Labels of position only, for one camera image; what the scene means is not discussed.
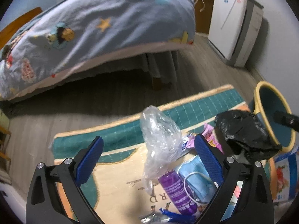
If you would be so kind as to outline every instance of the bed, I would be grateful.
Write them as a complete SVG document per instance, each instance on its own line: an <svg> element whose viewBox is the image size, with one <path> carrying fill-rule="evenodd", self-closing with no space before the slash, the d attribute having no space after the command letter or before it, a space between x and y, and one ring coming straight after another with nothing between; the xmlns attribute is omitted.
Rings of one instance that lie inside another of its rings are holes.
<svg viewBox="0 0 299 224"><path fill-rule="evenodd" d="M193 44L193 5L193 0L64 0L22 26L1 49L0 100L134 68L174 82L176 51Z"/></svg>

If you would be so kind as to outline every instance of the black plastic bag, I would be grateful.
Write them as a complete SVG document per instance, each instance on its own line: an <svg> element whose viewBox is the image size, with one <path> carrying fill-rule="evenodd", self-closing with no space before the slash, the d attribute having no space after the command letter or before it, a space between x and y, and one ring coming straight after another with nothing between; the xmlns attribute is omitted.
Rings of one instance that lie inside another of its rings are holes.
<svg viewBox="0 0 299 224"><path fill-rule="evenodd" d="M216 116L215 123L234 154L244 149L249 162L269 159L281 150L281 145L271 140L258 118L248 111L225 111Z"/></svg>

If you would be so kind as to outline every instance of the wooden floor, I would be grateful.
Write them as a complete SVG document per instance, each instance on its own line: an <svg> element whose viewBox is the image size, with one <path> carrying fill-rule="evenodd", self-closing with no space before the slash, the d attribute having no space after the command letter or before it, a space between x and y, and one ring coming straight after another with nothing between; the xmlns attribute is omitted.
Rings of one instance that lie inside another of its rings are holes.
<svg viewBox="0 0 299 224"><path fill-rule="evenodd" d="M256 81L244 69L226 66L196 36L191 50L180 51L178 82L153 91L148 74L139 70L102 74L67 83L11 105L11 138L6 154L12 159L12 185L26 199L36 165L53 164L48 149L54 135L112 122L138 113L149 105L161 105L224 84L232 84L249 102Z"/></svg>

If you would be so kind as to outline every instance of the purple label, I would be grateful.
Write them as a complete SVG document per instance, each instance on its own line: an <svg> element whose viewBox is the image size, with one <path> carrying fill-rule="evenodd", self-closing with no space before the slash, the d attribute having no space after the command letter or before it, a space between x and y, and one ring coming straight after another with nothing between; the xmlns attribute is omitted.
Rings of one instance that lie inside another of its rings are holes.
<svg viewBox="0 0 299 224"><path fill-rule="evenodd" d="M183 181L174 170L160 177L159 182L182 215L197 212L197 204L187 196Z"/></svg>

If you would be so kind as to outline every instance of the blue comforter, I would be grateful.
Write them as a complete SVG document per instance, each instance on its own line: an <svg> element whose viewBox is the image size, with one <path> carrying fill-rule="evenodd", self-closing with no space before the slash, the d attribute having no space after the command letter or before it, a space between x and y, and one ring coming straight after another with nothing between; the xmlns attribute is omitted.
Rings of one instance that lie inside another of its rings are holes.
<svg viewBox="0 0 299 224"><path fill-rule="evenodd" d="M193 0L65 0L1 50L0 100L110 60L187 48L194 34Z"/></svg>

